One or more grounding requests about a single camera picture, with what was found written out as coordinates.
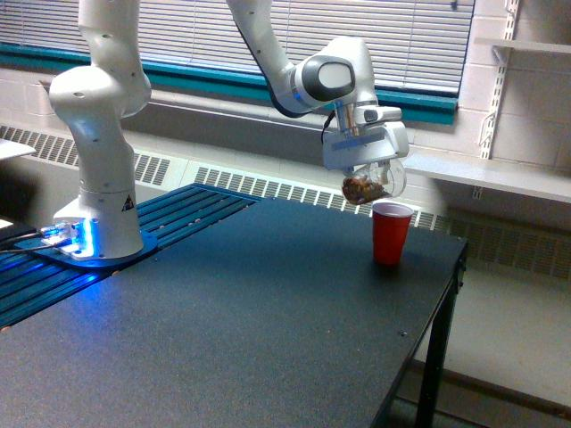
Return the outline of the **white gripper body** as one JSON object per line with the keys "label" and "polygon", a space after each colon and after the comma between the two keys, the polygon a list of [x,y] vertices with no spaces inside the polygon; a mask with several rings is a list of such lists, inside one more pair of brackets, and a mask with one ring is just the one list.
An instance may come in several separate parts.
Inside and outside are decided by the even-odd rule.
{"label": "white gripper body", "polygon": [[324,135],[326,169],[349,170],[409,154],[409,139],[397,107],[345,105],[335,110],[336,130]]}

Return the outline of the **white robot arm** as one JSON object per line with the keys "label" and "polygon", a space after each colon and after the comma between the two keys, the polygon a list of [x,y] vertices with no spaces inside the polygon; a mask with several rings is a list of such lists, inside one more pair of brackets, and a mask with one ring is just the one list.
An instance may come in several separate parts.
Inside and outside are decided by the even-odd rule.
{"label": "white robot arm", "polygon": [[[269,87],[275,108],[300,118],[334,106],[337,128],[322,134],[323,162],[343,172],[354,205],[400,196],[409,139],[401,110],[377,100],[365,42],[337,37],[300,63],[291,62],[270,22],[268,1],[232,1],[234,23]],[[83,1],[79,30],[91,62],[56,76],[50,103],[68,126],[79,157],[79,195],[54,215],[43,240],[78,262],[113,263],[151,248],[137,215],[134,152],[121,120],[149,102],[151,84],[138,49],[137,1]]]}

